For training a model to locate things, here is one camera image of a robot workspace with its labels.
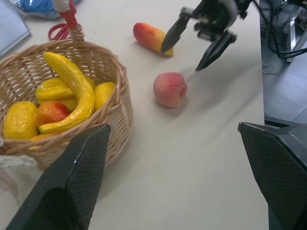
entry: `white table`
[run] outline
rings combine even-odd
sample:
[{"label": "white table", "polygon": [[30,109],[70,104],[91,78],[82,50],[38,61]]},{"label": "white table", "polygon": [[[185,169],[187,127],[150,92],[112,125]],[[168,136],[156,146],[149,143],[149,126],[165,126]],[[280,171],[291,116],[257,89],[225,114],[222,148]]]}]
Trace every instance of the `white table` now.
[{"label": "white table", "polygon": [[[267,204],[237,132],[241,121],[263,124],[255,8],[232,26],[237,41],[198,73],[194,69],[210,43],[196,37],[193,22],[172,58],[139,46],[132,34],[137,22],[167,31],[182,6],[199,2],[91,0],[77,6],[86,40],[108,47],[127,67],[134,109],[133,136],[106,170],[90,230],[268,229]],[[26,22],[33,36],[19,50],[47,41],[49,28],[59,21]],[[166,109],[154,100],[153,81],[168,71],[186,79],[182,108]]]}]

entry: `paper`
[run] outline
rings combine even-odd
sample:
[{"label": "paper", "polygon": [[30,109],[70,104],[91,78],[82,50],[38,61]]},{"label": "paper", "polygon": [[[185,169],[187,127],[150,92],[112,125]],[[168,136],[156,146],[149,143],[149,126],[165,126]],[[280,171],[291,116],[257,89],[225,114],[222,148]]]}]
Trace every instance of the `paper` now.
[{"label": "paper", "polygon": [[9,0],[0,0],[0,58],[29,35],[15,6]]}]

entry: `black cable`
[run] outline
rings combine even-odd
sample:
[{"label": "black cable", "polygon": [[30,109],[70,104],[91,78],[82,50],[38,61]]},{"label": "black cable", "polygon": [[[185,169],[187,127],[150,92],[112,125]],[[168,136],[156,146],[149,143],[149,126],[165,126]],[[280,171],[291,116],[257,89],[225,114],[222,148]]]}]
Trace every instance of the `black cable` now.
[{"label": "black cable", "polygon": [[[300,50],[296,50],[296,51],[287,51],[287,52],[281,52],[279,50],[279,45],[278,45],[278,42],[277,42],[277,38],[276,38],[276,34],[275,34],[275,31],[274,31],[274,27],[273,27],[273,18],[274,18],[274,8],[273,8],[273,5],[272,3],[269,1],[269,0],[266,0],[267,3],[269,4],[270,6],[270,10],[271,10],[271,14],[270,14],[270,22],[268,22],[267,18],[265,17],[262,9],[260,8],[260,6],[256,3],[255,0],[252,0],[253,3],[255,4],[255,6],[257,7],[260,15],[263,17],[267,27],[268,27],[268,31],[267,31],[267,42],[268,42],[268,46],[269,46],[269,49],[276,53],[277,56],[279,58],[282,58],[282,59],[287,59],[287,58],[294,58],[298,55],[301,55],[303,53],[307,53],[307,48],[304,48],[304,49],[300,49]],[[273,42],[274,42],[274,45],[275,45],[275,48],[272,47],[272,44],[271,44],[271,37],[273,38]]]}]

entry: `floor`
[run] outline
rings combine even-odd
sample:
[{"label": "floor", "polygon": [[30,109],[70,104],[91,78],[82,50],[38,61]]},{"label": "floor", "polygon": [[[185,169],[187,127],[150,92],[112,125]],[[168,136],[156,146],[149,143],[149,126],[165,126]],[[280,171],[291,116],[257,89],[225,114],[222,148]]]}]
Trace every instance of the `floor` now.
[{"label": "floor", "polygon": [[[281,28],[288,20],[292,6],[286,6],[275,17],[275,25]],[[266,26],[261,24],[261,52],[263,74],[263,96],[265,115],[307,123],[307,53],[297,56],[291,64],[279,59],[266,43]]]}]

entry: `robotic arm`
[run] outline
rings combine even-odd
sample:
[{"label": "robotic arm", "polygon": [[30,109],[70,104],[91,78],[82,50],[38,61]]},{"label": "robotic arm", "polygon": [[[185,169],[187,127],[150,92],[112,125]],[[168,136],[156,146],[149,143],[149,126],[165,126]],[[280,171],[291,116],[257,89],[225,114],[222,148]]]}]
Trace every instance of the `robotic arm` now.
[{"label": "robotic arm", "polygon": [[208,67],[236,41],[236,35],[228,31],[228,28],[236,21],[238,15],[245,19],[250,3],[251,0],[201,0],[195,9],[183,7],[179,19],[165,36],[161,52],[166,52],[178,42],[189,19],[192,18],[198,21],[194,25],[194,30],[198,31],[197,36],[212,42],[196,70]]}]

